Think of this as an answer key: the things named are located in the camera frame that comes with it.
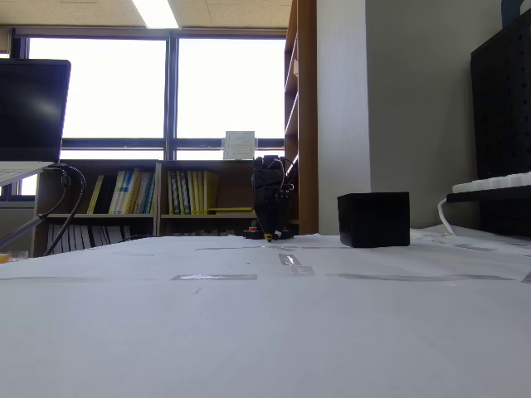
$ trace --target white table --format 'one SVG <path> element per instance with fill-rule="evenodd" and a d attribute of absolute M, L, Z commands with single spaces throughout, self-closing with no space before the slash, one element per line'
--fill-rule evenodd
<path fill-rule="evenodd" d="M 458 232 L 375 250 L 167 237 L 0 265 L 0 396 L 529 396 L 531 245 Z"/>

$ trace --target ceiling light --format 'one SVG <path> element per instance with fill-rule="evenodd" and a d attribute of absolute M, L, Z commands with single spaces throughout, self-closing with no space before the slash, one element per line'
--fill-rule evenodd
<path fill-rule="evenodd" d="M 178 29 L 168 0 L 133 0 L 146 27 L 150 29 Z"/>

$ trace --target black pegboard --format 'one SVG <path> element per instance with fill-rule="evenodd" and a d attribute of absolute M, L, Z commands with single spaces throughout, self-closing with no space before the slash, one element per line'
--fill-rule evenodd
<path fill-rule="evenodd" d="M 531 172 L 531 10 L 472 53 L 478 178 Z M 531 199 L 482 201 L 481 227 L 531 236 Z"/>

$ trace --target bookshelf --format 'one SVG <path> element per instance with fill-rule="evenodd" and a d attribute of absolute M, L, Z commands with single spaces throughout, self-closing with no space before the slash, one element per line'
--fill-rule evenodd
<path fill-rule="evenodd" d="M 168 171 L 209 171 L 220 180 L 217 191 L 217 207 L 254 207 L 251 186 L 252 161 L 66 161 L 78 168 L 85 176 L 87 190 L 72 225 L 82 226 L 129 226 L 131 235 L 146 234 L 169 236 L 175 233 L 206 231 L 234 231 L 240 235 L 253 220 L 254 213 L 209 214 L 200 216 L 170 215 L 168 206 Z M 135 168 L 155 173 L 155 209 L 153 214 L 86 214 L 99 175 L 115 175 L 118 171 Z M 61 175 L 44 172 L 37 179 L 35 215 L 52 208 L 62 194 Z M 47 248 L 48 227 L 62 224 L 70 214 L 80 193 L 80 184 L 73 177 L 71 192 L 56 213 L 37 226 L 32 236 L 32 257 L 44 254 Z"/>
<path fill-rule="evenodd" d="M 285 42 L 285 156 L 297 170 L 288 218 L 301 235 L 319 232 L 316 16 L 315 0 L 293 0 Z"/>
<path fill-rule="evenodd" d="M 158 163 L 158 235 L 184 232 L 235 231 L 238 235 L 256 219 L 252 213 L 171 215 L 168 203 L 168 171 L 209 171 L 219 176 L 217 207 L 254 207 L 251 185 L 252 161 L 164 161 Z"/>
<path fill-rule="evenodd" d="M 86 192 L 80 208 L 72 220 L 72 225 L 82 226 L 129 226 L 132 235 L 155 235 L 157 231 L 157 201 L 153 214 L 86 214 L 96 180 L 99 175 L 116 175 L 118 171 L 133 171 L 136 167 L 147 172 L 156 172 L 156 161 L 129 160 L 68 160 L 69 166 L 79 169 L 86 180 Z M 31 257 L 44 254 L 48 243 L 48 228 L 50 224 L 61 225 L 70 214 L 80 194 L 81 184 L 73 173 L 70 192 L 65 202 L 50 214 L 48 219 L 35 227 L 32 232 Z M 155 180 L 155 194 L 158 187 Z M 61 174 L 59 172 L 42 172 L 37 179 L 37 194 L 35 197 L 34 215 L 50 210 L 61 198 Z"/>

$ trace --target paper sign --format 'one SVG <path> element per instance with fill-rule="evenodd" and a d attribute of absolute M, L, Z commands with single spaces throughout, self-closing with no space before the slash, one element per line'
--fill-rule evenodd
<path fill-rule="evenodd" d="M 254 131 L 227 131 L 225 137 L 225 160 L 245 160 L 255 158 Z"/>

